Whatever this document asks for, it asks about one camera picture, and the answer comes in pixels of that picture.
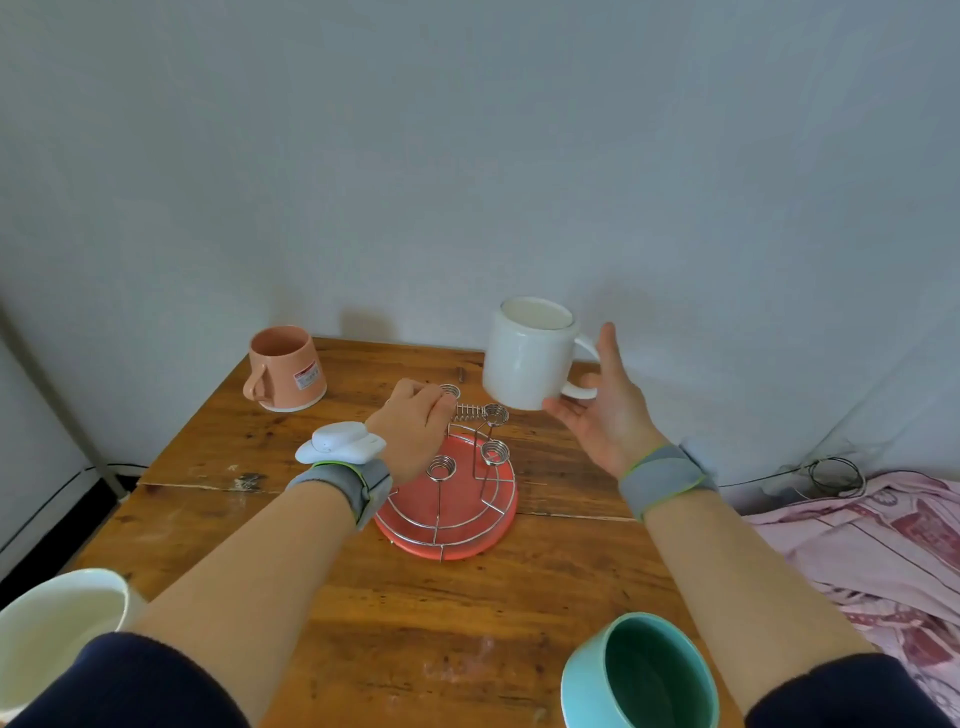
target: hand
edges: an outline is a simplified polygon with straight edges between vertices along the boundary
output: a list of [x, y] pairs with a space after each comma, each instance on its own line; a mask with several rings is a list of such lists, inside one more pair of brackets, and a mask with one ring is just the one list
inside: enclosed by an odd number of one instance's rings
[[543, 409], [566, 425], [590, 460], [619, 480], [670, 441], [654, 426], [643, 393], [623, 368], [613, 324], [600, 329], [597, 351], [601, 373], [581, 379], [582, 386], [597, 388], [596, 399], [551, 397], [543, 401]]
[[367, 430], [387, 441], [380, 454], [395, 485], [422, 473], [437, 454], [457, 398], [436, 384], [401, 379], [386, 403], [367, 419]]

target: gray wrist band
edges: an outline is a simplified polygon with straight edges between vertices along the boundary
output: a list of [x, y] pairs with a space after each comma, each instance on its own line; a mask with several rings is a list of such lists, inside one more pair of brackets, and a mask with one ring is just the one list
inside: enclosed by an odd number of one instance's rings
[[310, 480], [328, 483], [344, 494], [357, 521], [358, 531], [363, 530], [380, 506], [387, 502], [394, 484], [386, 463], [373, 460], [366, 465], [318, 463], [287, 483], [287, 488]]
[[713, 478], [676, 445], [654, 450], [620, 481], [620, 495], [638, 521], [650, 506], [696, 488], [717, 490]]

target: wire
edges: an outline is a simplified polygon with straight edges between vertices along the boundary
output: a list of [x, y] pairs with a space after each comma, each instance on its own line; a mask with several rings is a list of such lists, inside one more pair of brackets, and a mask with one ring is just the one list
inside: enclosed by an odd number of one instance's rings
[[[825, 482], [817, 476], [817, 468], [820, 467], [823, 463], [840, 463], [852, 470], [853, 479], [844, 483], [843, 485], [836, 485], [833, 483]], [[815, 489], [818, 489], [823, 495], [819, 497], [842, 497], [842, 498], [851, 498], [859, 497], [863, 495], [864, 489], [867, 486], [867, 478], [864, 476], [863, 472], [856, 466], [856, 464], [849, 460], [846, 457], [823, 457], [817, 460], [814, 460], [809, 465], [799, 465], [793, 470], [783, 471], [782, 473], [773, 473], [772, 475], [765, 475], [763, 477], [755, 477], [753, 480], [743, 480], [739, 483], [728, 483], [727, 485], [718, 485], [718, 488], [732, 488], [734, 485], [747, 485], [748, 483], [758, 483], [761, 480], [770, 480], [771, 478], [780, 477], [781, 475], [790, 475], [791, 473], [798, 473], [801, 470], [806, 470], [807, 477], [810, 478], [810, 482], [813, 484]], [[816, 498], [811, 498], [792, 485], [794, 492], [803, 498], [804, 500], [814, 500]]]
[[[147, 469], [146, 465], [136, 465], [135, 463], [107, 463], [107, 466], [109, 468], [118, 467], [118, 468], [143, 468], [144, 470]], [[74, 480], [76, 480], [78, 477], [80, 477], [84, 473], [89, 473], [90, 471], [93, 471], [96, 469], [97, 467], [95, 465], [91, 465], [88, 468], [83, 468], [73, 473], [73, 475], [65, 483], [63, 483], [63, 485], [61, 485], [56, 491], [54, 491], [54, 493], [50, 497], [44, 500], [43, 504], [36, 509], [34, 514], [29, 519], [27, 519], [19, 528], [17, 528], [16, 531], [13, 533], [13, 535], [10, 536], [10, 538], [7, 539], [7, 541], [4, 542], [2, 546], [0, 546], [0, 552], [2, 552], [5, 548], [7, 548], [7, 546], [12, 544], [13, 541], [16, 539], [16, 537], [19, 536], [21, 533], [23, 533], [23, 529], [26, 528], [28, 525], [30, 525], [32, 522], [34, 522], [34, 519], [40, 514], [40, 511], [46, 508], [47, 505], [49, 505], [50, 501], [53, 500], [55, 497], [57, 497], [63, 491], [64, 488], [66, 488], [68, 485], [70, 485], [70, 483], [72, 483]]]
[[774, 473], [772, 475], [765, 475], [763, 477], [755, 477], [753, 480], [742, 480], [739, 483], [727, 483], [727, 485], [718, 485], [717, 488], [732, 488], [734, 485], [746, 485], [747, 483], [758, 483], [761, 480], [769, 480], [773, 477], [780, 477], [781, 475], [790, 475], [796, 471], [801, 471], [804, 469], [803, 465], [799, 465], [794, 468], [792, 471], [783, 471], [782, 473]]

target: forearm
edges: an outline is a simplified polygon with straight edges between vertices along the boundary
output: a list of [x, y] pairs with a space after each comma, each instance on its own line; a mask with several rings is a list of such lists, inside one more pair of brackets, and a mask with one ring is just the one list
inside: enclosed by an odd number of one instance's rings
[[154, 600], [132, 631], [203, 667], [255, 725], [353, 528], [338, 490], [322, 483], [293, 488]]
[[681, 494], [643, 520], [744, 714], [793, 677], [873, 651], [716, 493]]

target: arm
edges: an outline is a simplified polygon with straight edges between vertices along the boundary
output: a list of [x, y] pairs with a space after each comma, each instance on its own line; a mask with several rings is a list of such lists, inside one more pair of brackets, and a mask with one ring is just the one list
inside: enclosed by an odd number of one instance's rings
[[[587, 455], [618, 480], [669, 444], [620, 360], [612, 324], [597, 343], [596, 400], [546, 400]], [[825, 662], [873, 647], [717, 494], [696, 490], [651, 507], [650, 536], [697, 629], [746, 714], [764, 695]]]
[[[368, 430], [387, 441], [382, 457], [396, 485], [422, 472], [439, 449], [456, 407], [442, 394], [435, 385], [403, 379], [367, 420]], [[301, 483], [155, 599], [132, 631], [203, 667], [255, 725], [283, 677], [314, 593], [354, 529], [339, 490]]]

